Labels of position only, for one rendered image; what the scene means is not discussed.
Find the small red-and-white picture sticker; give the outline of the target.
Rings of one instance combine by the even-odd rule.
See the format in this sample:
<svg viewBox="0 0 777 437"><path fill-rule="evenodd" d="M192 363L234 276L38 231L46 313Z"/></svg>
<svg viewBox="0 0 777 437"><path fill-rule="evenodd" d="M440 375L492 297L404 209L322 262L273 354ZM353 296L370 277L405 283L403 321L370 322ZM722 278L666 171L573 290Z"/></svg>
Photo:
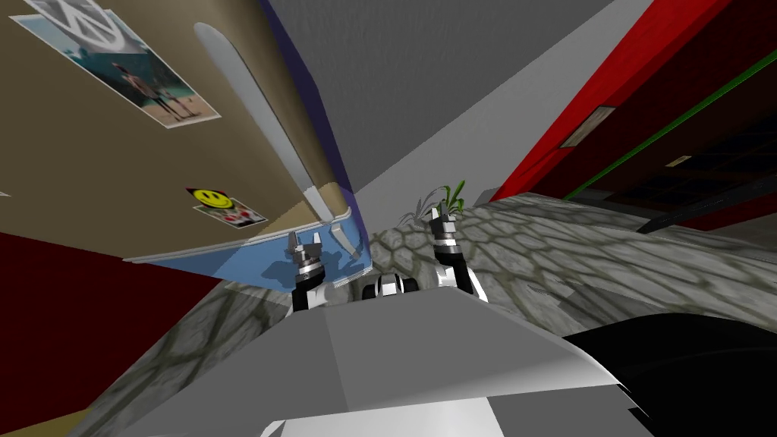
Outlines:
<svg viewBox="0 0 777 437"><path fill-rule="evenodd" d="M230 201L232 207L228 209L208 208L201 205L194 206L193 209L237 229L267 222L266 218L245 206L239 200L231 197Z"/></svg>

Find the yellow smiley sticker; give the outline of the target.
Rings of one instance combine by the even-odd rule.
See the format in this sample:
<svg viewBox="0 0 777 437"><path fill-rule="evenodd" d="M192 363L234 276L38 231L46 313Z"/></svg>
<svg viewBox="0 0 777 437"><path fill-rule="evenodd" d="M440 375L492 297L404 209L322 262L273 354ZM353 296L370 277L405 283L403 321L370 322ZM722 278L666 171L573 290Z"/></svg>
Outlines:
<svg viewBox="0 0 777 437"><path fill-rule="evenodd" d="M209 209L233 209L234 202L226 193L218 190L187 188L200 204Z"/></svg>

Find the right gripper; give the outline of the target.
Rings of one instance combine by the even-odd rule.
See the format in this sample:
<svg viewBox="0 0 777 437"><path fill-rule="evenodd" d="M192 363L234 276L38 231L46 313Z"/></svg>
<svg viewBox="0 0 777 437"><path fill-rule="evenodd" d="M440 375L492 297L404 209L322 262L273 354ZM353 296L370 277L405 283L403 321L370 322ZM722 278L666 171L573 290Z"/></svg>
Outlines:
<svg viewBox="0 0 777 437"><path fill-rule="evenodd" d="M429 226L435 241L454 240L456 216L445 214L445 217L439 217L439 208L432 207L429 210Z"/></svg>

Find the blue freezer drawer front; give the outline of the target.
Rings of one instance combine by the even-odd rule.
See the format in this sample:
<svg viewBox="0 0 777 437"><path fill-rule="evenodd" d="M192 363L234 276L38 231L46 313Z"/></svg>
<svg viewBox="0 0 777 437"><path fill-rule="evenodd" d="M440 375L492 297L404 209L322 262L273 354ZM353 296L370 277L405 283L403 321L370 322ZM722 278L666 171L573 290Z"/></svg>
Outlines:
<svg viewBox="0 0 777 437"><path fill-rule="evenodd" d="M361 257L354 260L332 238L331 225L342 223L348 236L361 239ZM303 244L313 241L319 232L322 241L321 261L326 270L326 281L342 285L366 274L372 268L368 243L363 239L350 210L330 223L310 223L294 229ZM212 276L259 288L282 292L294 289L297 269L288 253L288 235L291 230L259 235L251 239L231 241L212 246L196 247L152 256L129 259L130 263L149 263L170 269Z"/></svg>

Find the white round-sign sticker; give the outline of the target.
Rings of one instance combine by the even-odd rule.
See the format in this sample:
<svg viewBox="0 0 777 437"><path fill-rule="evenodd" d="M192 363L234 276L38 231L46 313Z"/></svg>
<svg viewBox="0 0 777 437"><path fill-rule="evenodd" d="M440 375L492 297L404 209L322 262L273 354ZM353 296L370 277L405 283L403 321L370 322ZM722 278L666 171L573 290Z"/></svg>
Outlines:
<svg viewBox="0 0 777 437"><path fill-rule="evenodd" d="M143 45L93 0L23 0L87 51L144 54Z"/></svg>

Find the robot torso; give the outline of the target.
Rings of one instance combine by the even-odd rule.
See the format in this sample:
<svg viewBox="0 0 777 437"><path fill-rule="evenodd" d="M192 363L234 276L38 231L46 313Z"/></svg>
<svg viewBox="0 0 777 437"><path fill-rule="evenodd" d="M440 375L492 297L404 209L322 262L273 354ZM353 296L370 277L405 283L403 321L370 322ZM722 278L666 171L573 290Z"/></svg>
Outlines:
<svg viewBox="0 0 777 437"><path fill-rule="evenodd" d="M118 437L658 437L589 354L455 288L293 313Z"/></svg>

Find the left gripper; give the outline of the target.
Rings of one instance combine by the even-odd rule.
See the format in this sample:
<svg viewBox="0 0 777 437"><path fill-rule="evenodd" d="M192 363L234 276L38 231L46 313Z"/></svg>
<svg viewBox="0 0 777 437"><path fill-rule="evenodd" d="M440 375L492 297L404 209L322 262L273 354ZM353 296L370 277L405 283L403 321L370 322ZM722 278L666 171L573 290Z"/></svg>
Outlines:
<svg viewBox="0 0 777 437"><path fill-rule="evenodd" d="M300 245L298 233L289 233L289 252L293 253L293 261L297 266L312 265L320 262L322 241L320 233L313 234L311 245Z"/></svg>

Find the green potted plant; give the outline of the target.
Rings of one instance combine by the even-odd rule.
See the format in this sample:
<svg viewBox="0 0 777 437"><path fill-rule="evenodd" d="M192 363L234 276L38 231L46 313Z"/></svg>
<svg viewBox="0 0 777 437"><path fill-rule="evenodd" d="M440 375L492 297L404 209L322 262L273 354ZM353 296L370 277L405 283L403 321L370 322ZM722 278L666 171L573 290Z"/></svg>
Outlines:
<svg viewBox="0 0 777 437"><path fill-rule="evenodd" d="M422 228L425 224L425 217L431 215L433 212L441 213L443 206L447 208L448 213L460 213L464 210L464 200L459 197L462 189L466 184L465 180L461 180L455 189L452 189L449 185L437 187L431 190L425 197L419 198L415 209L400 217L398 227L403 225L413 225L416 228ZM434 195L438 192L444 191L445 195L439 201L433 201Z"/></svg>

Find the beach photo on fridge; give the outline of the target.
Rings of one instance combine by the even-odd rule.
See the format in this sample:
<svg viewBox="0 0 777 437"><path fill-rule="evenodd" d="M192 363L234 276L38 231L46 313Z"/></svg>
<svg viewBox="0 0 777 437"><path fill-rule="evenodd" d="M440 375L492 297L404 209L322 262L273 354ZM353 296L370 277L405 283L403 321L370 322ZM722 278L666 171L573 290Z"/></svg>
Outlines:
<svg viewBox="0 0 777 437"><path fill-rule="evenodd" d="M89 52L34 9L32 14L11 15L10 19L167 129L220 117L113 10L103 9L143 45L144 54Z"/></svg>

